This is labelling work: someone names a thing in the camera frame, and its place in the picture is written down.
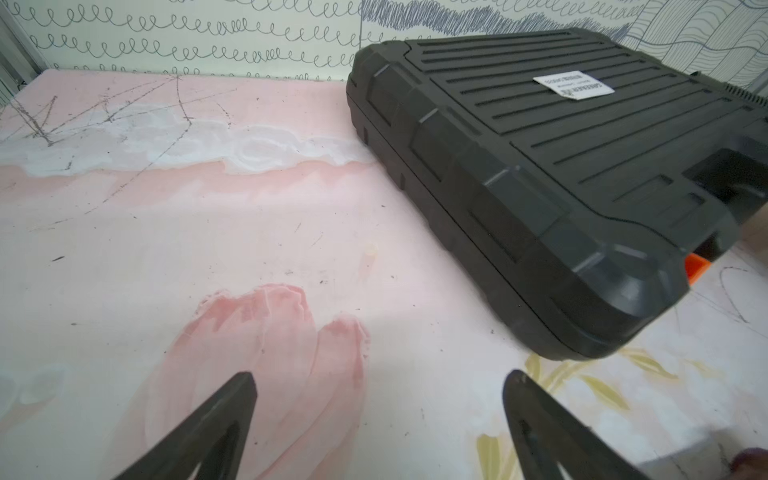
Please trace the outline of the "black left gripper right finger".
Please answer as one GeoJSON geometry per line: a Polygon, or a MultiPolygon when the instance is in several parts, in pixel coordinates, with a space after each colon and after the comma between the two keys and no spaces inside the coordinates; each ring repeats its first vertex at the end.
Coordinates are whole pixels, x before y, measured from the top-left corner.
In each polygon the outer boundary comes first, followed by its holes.
{"type": "Polygon", "coordinates": [[[542,389],[525,372],[506,377],[504,411],[526,479],[644,479],[646,475],[542,389]]]}

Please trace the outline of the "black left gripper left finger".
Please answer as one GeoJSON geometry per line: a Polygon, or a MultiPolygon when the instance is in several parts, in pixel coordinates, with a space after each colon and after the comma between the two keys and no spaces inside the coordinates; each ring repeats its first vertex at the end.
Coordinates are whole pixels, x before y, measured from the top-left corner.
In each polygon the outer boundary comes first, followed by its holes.
{"type": "Polygon", "coordinates": [[[258,398],[251,373],[233,375],[118,477],[235,479],[258,398]]]}

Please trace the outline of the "black plastic tool case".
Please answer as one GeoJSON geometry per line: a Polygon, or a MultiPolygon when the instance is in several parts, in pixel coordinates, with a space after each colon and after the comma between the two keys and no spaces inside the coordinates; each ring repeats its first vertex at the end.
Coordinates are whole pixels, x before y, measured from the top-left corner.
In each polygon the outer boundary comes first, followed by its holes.
{"type": "Polygon", "coordinates": [[[551,360],[624,347],[767,202],[767,103],[571,28],[385,41],[361,140],[500,320],[551,360]]]}

